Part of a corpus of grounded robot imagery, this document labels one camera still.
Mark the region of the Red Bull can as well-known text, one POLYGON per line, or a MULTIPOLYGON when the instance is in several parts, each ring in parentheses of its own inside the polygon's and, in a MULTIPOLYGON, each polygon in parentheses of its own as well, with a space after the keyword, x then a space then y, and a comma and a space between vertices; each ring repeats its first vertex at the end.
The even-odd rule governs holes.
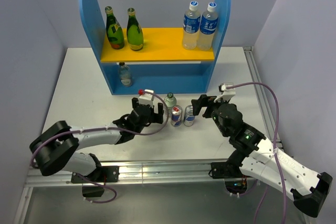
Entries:
POLYGON ((192 126, 195 121, 195 116, 193 115, 193 106, 188 105, 184 111, 183 123, 185 126, 192 126))
POLYGON ((171 109, 171 124, 173 126, 180 126, 182 122, 183 109, 179 105, 175 105, 171 109))

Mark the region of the clear glass bottle front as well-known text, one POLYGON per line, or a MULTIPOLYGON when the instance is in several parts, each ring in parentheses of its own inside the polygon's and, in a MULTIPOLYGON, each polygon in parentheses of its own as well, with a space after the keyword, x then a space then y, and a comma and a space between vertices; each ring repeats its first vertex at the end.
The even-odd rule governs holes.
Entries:
POLYGON ((165 102, 165 104, 166 104, 166 106, 167 106, 167 112, 168 112, 168 114, 170 114, 171 111, 172 111, 172 108, 173 108, 174 106, 176 106, 176 104, 177 104, 176 97, 174 96, 173 93, 170 92, 170 93, 168 93, 168 94, 166 95, 166 97, 164 98, 164 102, 165 102))

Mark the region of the clear glass bottle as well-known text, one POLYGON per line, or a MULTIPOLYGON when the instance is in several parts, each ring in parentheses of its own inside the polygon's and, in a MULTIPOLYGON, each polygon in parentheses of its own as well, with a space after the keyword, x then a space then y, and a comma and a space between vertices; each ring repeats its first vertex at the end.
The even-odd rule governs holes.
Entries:
POLYGON ((119 63, 118 74, 119 74, 119 78, 120 78, 121 83, 125 87, 132 86, 131 70, 130 70, 130 67, 127 66, 124 62, 119 63))
POLYGON ((166 97, 164 98, 164 102, 165 102, 165 104, 166 104, 166 106, 167 106, 167 112, 168 112, 168 114, 170 114, 171 111, 172 111, 172 108, 173 108, 174 106, 176 106, 176 104, 177 104, 176 97, 174 96, 173 93, 170 92, 170 93, 168 93, 168 94, 166 95, 166 97))

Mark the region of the green Perrier bottle front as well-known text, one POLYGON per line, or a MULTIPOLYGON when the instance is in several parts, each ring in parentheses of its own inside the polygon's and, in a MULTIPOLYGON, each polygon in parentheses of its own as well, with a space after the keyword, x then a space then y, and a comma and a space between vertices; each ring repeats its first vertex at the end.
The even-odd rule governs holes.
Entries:
POLYGON ((135 9, 128 8, 127 41, 134 51, 141 50, 144 44, 143 31, 135 16, 135 9))

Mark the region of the green perrier bottle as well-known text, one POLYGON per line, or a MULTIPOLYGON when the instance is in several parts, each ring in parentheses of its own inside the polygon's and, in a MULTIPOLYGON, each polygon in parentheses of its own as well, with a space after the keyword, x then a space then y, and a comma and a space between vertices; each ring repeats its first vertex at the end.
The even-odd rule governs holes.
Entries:
POLYGON ((113 13, 112 7, 106 6, 104 10, 107 16, 107 22, 106 22, 107 39, 113 49, 116 50, 122 49, 124 47, 123 30, 113 13))
POLYGON ((143 31, 135 16, 135 9, 128 8, 127 41, 134 51, 141 50, 144 44, 143 31))

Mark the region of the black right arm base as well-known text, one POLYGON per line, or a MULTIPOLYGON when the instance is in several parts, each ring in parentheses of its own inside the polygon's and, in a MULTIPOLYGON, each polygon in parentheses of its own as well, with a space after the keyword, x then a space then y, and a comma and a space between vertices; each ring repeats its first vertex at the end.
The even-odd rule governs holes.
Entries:
POLYGON ((258 185, 257 180, 253 180, 249 185, 249 177, 243 175, 237 166, 228 162, 212 162, 208 175, 212 179, 223 179, 228 193, 237 197, 248 194, 258 185))

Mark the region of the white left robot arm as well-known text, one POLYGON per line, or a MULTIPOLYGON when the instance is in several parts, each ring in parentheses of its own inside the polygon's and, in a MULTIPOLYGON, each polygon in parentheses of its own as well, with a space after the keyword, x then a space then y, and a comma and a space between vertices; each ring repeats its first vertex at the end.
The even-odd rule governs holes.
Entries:
POLYGON ((76 128, 66 121, 58 121, 29 146, 31 164, 43 176, 51 176, 61 170, 81 175, 91 182, 104 175, 98 158, 80 152, 81 149, 98 145, 120 145, 143 135, 143 129, 153 123, 165 126, 168 118, 167 105, 161 101, 154 111, 153 100, 144 96, 132 99, 133 110, 114 120, 110 125, 97 128, 76 128))

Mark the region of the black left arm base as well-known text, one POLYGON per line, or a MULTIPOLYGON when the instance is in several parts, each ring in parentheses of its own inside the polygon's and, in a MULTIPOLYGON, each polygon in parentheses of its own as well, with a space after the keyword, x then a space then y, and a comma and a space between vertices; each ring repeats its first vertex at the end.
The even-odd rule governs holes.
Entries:
POLYGON ((90 175, 73 173, 70 182, 82 184, 82 195, 85 199, 100 198, 108 187, 107 183, 116 183, 119 179, 119 166, 102 166, 90 175))

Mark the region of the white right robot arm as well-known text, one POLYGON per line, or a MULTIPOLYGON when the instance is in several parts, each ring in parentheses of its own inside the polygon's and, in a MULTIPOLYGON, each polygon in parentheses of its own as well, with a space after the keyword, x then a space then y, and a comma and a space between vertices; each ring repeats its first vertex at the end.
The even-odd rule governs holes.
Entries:
POLYGON ((332 176, 315 172, 275 149, 270 139, 243 121, 235 104, 205 94, 191 100, 191 104, 194 115, 206 109, 202 116, 211 118, 235 149, 226 161, 211 163, 213 179, 253 177, 286 192, 295 207, 307 216, 318 216, 329 194, 332 176))

